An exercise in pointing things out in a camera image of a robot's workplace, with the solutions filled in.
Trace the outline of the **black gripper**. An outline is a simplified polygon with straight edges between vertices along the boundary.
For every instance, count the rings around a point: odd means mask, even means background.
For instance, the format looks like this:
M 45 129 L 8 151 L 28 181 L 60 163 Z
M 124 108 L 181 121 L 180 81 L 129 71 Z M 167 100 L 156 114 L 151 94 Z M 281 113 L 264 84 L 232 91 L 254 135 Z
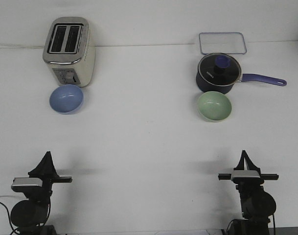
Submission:
M 245 170 L 244 166 L 247 167 L 247 170 L 254 170 L 258 172 L 260 175 L 260 168 L 257 167 L 249 158 L 247 152 L 245 150 L 242 150 L 241 157 L 238 162 L 238 165 L 233 170 Z M 219 173 L 218 174 L 219 180 L 230 180 L 231 181 L 231 173 Z M 278 180 L 278 174 L 261 174 L 260 179 L 247 179 L 244 181 L 238 181 L 236 185 L 239 185 L 240 183 L 247 183 L 247 184 L 257 184 L 262 185 L 265 181 L 276 181 Z
M 53 184 L 72 182 L 71 176 L 59 176 L 57 174 L 50 151 L 45 153 L 39 164 L 28 173 L 28 176 L 42 180 L 41 190 L 43 192 L 51 192 Z

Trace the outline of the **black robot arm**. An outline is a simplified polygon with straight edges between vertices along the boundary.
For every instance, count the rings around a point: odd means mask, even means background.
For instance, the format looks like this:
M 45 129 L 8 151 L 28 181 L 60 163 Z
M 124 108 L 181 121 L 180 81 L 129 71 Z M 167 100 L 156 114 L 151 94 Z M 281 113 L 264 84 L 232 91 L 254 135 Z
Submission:
M 230 180 L 239 192 L 242 219 L 233 219 L 224 235 L 268 235 L 270 216 L 276 211 L 275 199 L 264 190 L 265 181 L 276 181 L 279 175 L 263 174 L 242 150 L 238 165 L 229 174 L 218 174 L 219 180 Z
M 16 177 L 11 189 L 23 193 L 25 200 L 18 202 L 10 212 L 10 221 L 20 235 L 55 235 L 53 225 L 47 221 L 51 211 L 52 185 L 71 183 L 72 177 L 59 176 L 56 172 L 51 152 L 46 152 L 39 164 L 27 177 Z

